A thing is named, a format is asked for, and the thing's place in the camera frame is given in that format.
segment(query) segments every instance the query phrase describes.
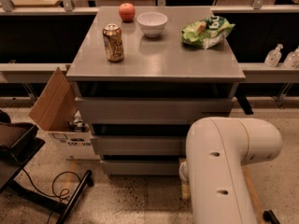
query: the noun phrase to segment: wooden table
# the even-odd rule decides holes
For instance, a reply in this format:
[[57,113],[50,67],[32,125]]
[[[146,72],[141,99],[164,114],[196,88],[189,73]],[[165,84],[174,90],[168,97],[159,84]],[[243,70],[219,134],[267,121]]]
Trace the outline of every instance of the wooden table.
[[11,0],[15,7],[57,7],[63,0]]

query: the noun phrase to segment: box flap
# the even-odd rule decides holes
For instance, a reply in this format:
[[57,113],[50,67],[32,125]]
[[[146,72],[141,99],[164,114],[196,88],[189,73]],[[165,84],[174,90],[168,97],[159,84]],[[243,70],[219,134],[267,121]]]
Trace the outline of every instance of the box flap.
[[73,87],[58,67],[38,97],[29,117],[44,131],[69,131],[77,107]]

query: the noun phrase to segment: plastic bottle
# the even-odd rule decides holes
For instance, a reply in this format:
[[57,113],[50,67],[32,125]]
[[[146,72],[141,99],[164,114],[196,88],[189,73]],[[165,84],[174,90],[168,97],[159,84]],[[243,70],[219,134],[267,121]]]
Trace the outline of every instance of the plastic bottle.
[[299,64],[299,47],[288,54],[286,59],[284,60],[283,65],[290,69],[295,69]]
[[277,66],[281,58],[280,49],[283,49],[283,46],[281,44],[278,44],[278,46],[275,49],[270,50],[266,59],[264,60],[264,63],[271,67]]

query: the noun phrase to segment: apple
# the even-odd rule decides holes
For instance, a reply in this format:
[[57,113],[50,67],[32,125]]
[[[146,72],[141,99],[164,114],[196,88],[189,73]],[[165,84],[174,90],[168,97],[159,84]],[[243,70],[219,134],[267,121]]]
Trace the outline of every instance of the apple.
[[135,7],[130,3],[121,4],[119,7],[119,13],[123,21],[132,21],[135,16]]

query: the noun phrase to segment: cabinet top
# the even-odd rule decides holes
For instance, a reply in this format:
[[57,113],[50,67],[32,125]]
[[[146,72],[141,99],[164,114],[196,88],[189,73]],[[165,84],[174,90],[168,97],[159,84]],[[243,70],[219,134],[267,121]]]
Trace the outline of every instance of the cabinet top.
[[[138,27],[137,16],[148,11],[168,18],[159,37],[148,38]],[[241,81],[244,74],[226,40],[210,49],[180,42],[186,25],[212,15],[209,7],[135,7],[134,20],[122,22],[118,7],[100,7],[67,77],[73,81]],[[118,24],[122,31],[124,59],[118,63],[106,57],[102,31],[108,23]]]

